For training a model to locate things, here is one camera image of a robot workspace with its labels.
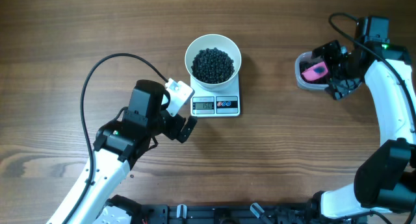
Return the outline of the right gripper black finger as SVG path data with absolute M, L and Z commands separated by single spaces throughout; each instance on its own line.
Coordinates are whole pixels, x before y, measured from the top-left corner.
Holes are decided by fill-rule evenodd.
M 362 84 L 361 79 L 333 79 L 328 80 L 328 87 L 325 88 L 325 91 L 331 95 L 334 100 L 340 100 L 358 89 Z
M 328 67 L 341 61 L 341 46 L 337 40 L 330 41 L 312 50 L 311 59 L 320 58 Z

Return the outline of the pink scoop blue handle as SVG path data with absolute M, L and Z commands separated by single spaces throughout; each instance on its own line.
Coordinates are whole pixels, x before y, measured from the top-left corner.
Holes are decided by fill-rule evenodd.
M 329 70 L 325 62 L 319 62 L 307 69 L 305 69 L 301 76 L 307 82 L 315 82 L 321 78 L 324 78 L 329 73 Z

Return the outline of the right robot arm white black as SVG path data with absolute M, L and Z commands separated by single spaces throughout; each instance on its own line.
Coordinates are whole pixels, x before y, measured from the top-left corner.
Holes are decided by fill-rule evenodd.
M 362 84 L 371 93 L 380 130 L 379 148 L 356 171 L 352 184 L 319 192 L 316 217 L 340 222 L 385 212 L 415 217 L 415 92 L 408 50 L 389 41 L 389 20 L 344 15 L 356 24 L 350 36 L 328 18 L 332 28 L 354 44 L 348 52 L 332 41 L 312 52 L 329 70 L 328 91 L 341 99 Z

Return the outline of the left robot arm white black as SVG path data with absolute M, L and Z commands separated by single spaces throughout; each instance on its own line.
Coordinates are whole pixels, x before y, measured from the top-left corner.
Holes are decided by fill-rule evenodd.
M 178 112 L 193 94 L 182 81 L 137 81 L 128 106 L 98 130 L 91 158 L 48 222 L 93 223 L 136 161 L 157 147 L 157 135 L 187 141 L 197 119 Z

